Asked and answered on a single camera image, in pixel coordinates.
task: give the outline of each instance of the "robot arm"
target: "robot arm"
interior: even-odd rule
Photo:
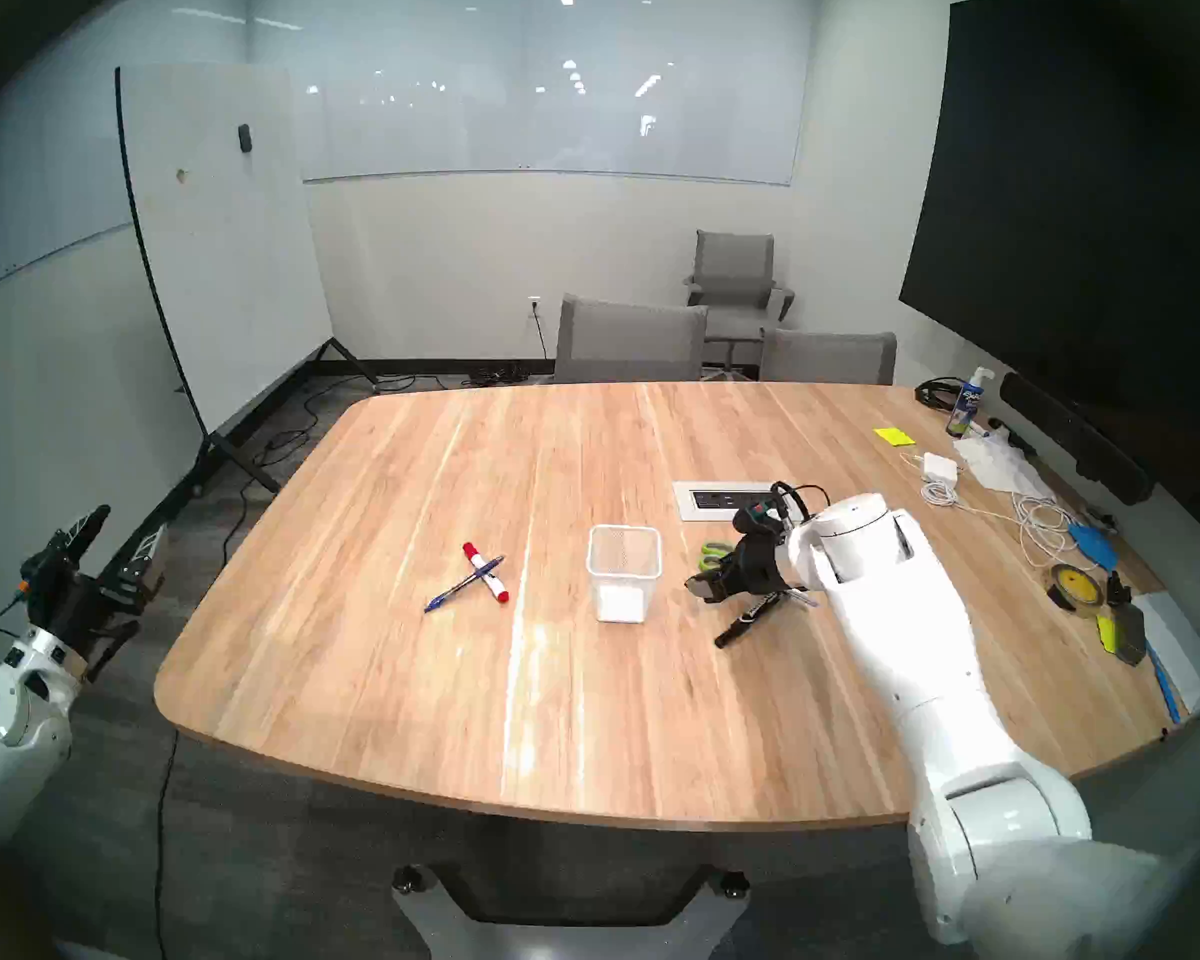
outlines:
[[[974,928],[1000,928],[1012,892],[971,896],[971,889],[992,872],[997,887],[1012,884],[1014,874],[1026,880],[1022,868],[1032,859],[1022,856],[1026,845],[1044,870],[1057,865],[1058,854],[1075,857],[1068,846],[1098,846],[1088,842],[1090,815],[1080,794],[1004,731],[986,694],[968,613],[914,518],[890,512],[872,493],[797,521],[792,503],[779,498],[782,490],[774,490],[772,506],[736,517],[744,542],[734,554],[686,587],[707,601],[736,590],[827,594],[911,766],[916,802],[907,836],[930,935],[956,943]],[[769,562],[762,559],[766,551]],[[1091,856],[1088,848],[1079,852]],[[1154,862],[1122,847],[1102,852],[1122,874],[1146,874]],[[1060,942],[1060,934],[1082,935],[1055,926],[1048,944]],[[1014,942],[1020,955],[1034,955],[1030,935]],[[1039,955],[1052,953],[1043,948]]]
[[[109,511],[101,505],[58,530],[22,565],[18,599],[30,625],[0,662],[0,842],[70,754],[70,709],[82,685],[137,631],[137,618],[124,617],[140,614],[163,581],[163,526],[122,566],[80,574]]]

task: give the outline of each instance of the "blue pen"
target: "blue pen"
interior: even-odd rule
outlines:
[[[1182,722],[1182,718],[1177,714],[1177,702],[1174,702],[1174,692],[1170,690],[1169,679],[1164,676],[1164,668],[1160,666],[1159,658],[1150,646],[1146,648],[1146,655],[1152,659],[1152,667],[1156,668],[1156,682],[1160,686],[1160,694],[1164,696],[1164,706],[1169,708],[1169,718],[1175,726],[1178,726]]]
[[[494,568],[497,568],[498,564],[500,564],[502,562],[503,562],[503,556],[499,554],[493,560],[490,560],[485,566],[478,566],[472,574],[467,575],[464,578],[462,578],[462,581],[460,581],[448,592],[442,592],[440,594],[436,595],[436,598],[431,599],[431,601],[427,602],[426,608],[422,611],[431,612],[431,610],[438,610],[445,601],[449,600],[450,595],[456,594],[457,592],[462,592],[462,589],[464,589],[466,586],[469,586],[472,581],[479,581],[490,571],[492,571]]]

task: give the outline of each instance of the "spray bottle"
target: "spray bottle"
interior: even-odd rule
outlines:
[[[989,367],[979,367],[974,376],[970,378],[960,389],[956,396],[956,404],[950,409],[950,419],[947,420],[947,432],[953,437],[964,437],[968,424],[974,421],[978,414],[978,403],[983,401],[983,388],[996,377]]]

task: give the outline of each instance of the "scissors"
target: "scissors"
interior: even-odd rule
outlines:
[[[715,571],[720,566],[720,560],[733,553],[732,546],[726,542],[712,540],[703,542],[702,553],[697,562],[698,571]]]

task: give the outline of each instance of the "wooden table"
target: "wooden table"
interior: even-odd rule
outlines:
[[[156,702],[198,738],[277,767],[444,805],[668,829],[892,822],[910,808],[886,710],[823,606],[785,604],[728,649],[750,601],[683,589],[727,523],[682,522],[673,480],[878,490],[918,517],[968,608],[1009,734],[1080,774],[1157,740],[1151,662],[1103,652],[1044,595],[1012,523],[925,504],[880,437],[942,450],[910,389],[618,384],[406,394],[352,406],[258,521],[182,631]],[[1008,497],[965,479],[986,510]],[[664,574],[644,624],[599,624],[594,523],[656,526]],[[469,566],[474,584],[430,614]],[[1159,588],[1121,546],[1135,590]],[[905,617],[905,601],[900,601]]]

